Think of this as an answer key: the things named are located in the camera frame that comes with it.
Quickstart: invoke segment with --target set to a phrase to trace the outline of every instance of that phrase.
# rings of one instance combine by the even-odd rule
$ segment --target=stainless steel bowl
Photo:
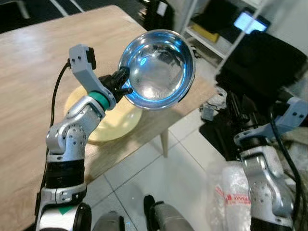
[[[189,90],[195,75],[193,53],[174,31],[152,30],[134,39],[122,54],[119,68],[130,68],[126,98],[150,110],[171,107]]]

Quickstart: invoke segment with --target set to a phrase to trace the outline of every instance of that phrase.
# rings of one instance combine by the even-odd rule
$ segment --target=shoe
[[[143,199],[143,209],[146,218],[146,227],[148,231],[157,231],[159,229],[158,223],[155,220],[154,213],[155,199],[151,195],[147,195]]]

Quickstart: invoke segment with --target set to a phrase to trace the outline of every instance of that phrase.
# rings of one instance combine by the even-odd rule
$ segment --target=floor tile
[[[159,155],[159,151],[150,143],[147,143],[105,172],[105,176],[110,182],[111,187],[115,190],[138,171],[154,161]]]
[[[119,215],[124,217],[125,231],[136,231],[135,226],[131,222],[122,205],[120,204],[115,193],[110,194],[92,209],[91,229],[93,229],[95,223],[103,214],[109,213],[110,211],[116,211]]]
[[[172,125],[169,130],[179,141],[203,124],[200,119],[199,109],[195,109],[187,116]]]
[[[172,148],[176,145],[179,141],[175,136],[169,131],[168,132],[168,149]],[[156,136],[149,142],[160,154],[163,154],[163,146],[160,140],[160,135]]]
[[[180,143],[169,150],[168,158],[160,156],[115,193],[140,231],[146,230],[143,198],[147,194],[173,205],[195,231],[209,230],[206,175]]]
[[[101,175],[88,185],[87,195],[83,202],[93,207],[110,193],[112,193],[112,188],[105,176]]]
[[[204,170],[217,161],[225,161],[225,158],[200,134],[198,129],[181,140],[181,143]]]

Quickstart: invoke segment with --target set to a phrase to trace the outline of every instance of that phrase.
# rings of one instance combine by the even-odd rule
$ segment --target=black cable
[[[295,183],[296,183],[296,186],[295,186],[295,189],[296,189],[296,192],[295,192],[295,203],[294,203],[294,209],[293,209],[293,222],[295,223],[296,221],[296,218],[297,218],[297,214],[298,214],[298,209],[299,209],[299,205],[300,205],[300,195],[301,195],[301,192],[302,192],[302,186],[301,186],[301,177],[298,173],[298,170],[296,169],[295,167],[295,164],[293,162],[293,160],[291,159],[289,153],[288,153],[288,150],[286,149],[286,147],[284,146],[282,140],[281,140],[281,136],[278,132],[278,129],[277,129],[277,126],[276,126],[276,123],[275,123],[275,118],[274,118],[274,114],[273,114],[273,108],[271,107],[270,110],[269,110],[269,117],[270,117],[270,125],[271,125],[271,128],[273,130],[273,133],[275,135],[275,138],[277,140],[277,143],[282,151],[282,154],[284,155],[286,161],[288,162],[293,174],[294,174],[294,178],[295,178]]]
[[[61,72],[59,73],[59,76],[57,78],[56,84],[54,85],[54,89],[53,89],[53,94],[52,94],[52,100],[51,100],[51,118],[50,118],[50,125],[49,127],[51,127],[54,123],[54,108],[55,108],[55,104],[56,104],[56,95],[57,95],[57,91],[59,88],[59,84],[60,81],[62,79],[62,76],[65,72],[65,70],[70,66],[69,60],[66,62],[66,64],[64,65],[64,67],[62,68]],[[48,151],[49,149],[46,148],[46,158],[45,158],[45,168],[44,168],[44,173],[43,173],[43,179],[42,179],[42,183],[40,185],[40,189],[42,189],[46,183],[46,163],[47,163],[47,155],[48,155]]]
[[[51,120],[50,120],[50,127],[53,125],[54,123],[54,108],[55,108],[55,101],[56,101],[56,95],[57,95],[57,90],[60,84],[60,80],[65,72],[65,70],[70,67],[70,62],[69,60],[67,60],[66,64],[64,65],[64,67],[62,68],[61,72],[59,73],[59,76],[57,78],[56,84],[54,86],[54,90],[53,90],[53,94],[52,94],[52,100],[51,100]],[[40,189],[39,189],[39,193],[37,195],[37,204],[36,204],[36,211],[35,211],[35,224],[36,225],[37,221],[38,221],[38,217],[37,217],[37,213],[38,213],[38,209],[39,209],[39,204],[40,204],[40,196],[41,196],[41,192],[42,192],[42,188],[45,186],[46,183],[46,170],[47,170],[47,155],[48,155],[48,151],[49,149],[46,148],[46,157],[45,157],[45,167],[44,167],[44,173],[43,173],[43,179],[40,185]]]
[[[294,182],[295,182],[295,177],[292,176],[287,170],[284,170],[285,175],[287,175],[289,178],[291,178]],[[302,202],[303,202],[303,213],[302,213],[302,218],[300,220],[299,223],[299,231],[303,231],[303,225],[306,222],[305,217],[308,215],[308,211],[307,211],[307,200],[306,200],[306,194],[307,194],[307,190],[305,189],[304,184],[302,185],[302,193],[301,193],[301,197],[302,197]]]

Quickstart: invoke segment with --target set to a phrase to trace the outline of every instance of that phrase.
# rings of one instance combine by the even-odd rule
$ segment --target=yellow box
[[[199,26],[198,24],[193,24],[192,25],[192,29],[194,31],[198,32],[204,38],[210,40],[213,43],[217,42],[217,40],[219,38],[219,34],[218,33],[212,34],[212,33],[208,32],[207,30],[205,30],[204,28],[202,28],[201,26]]]

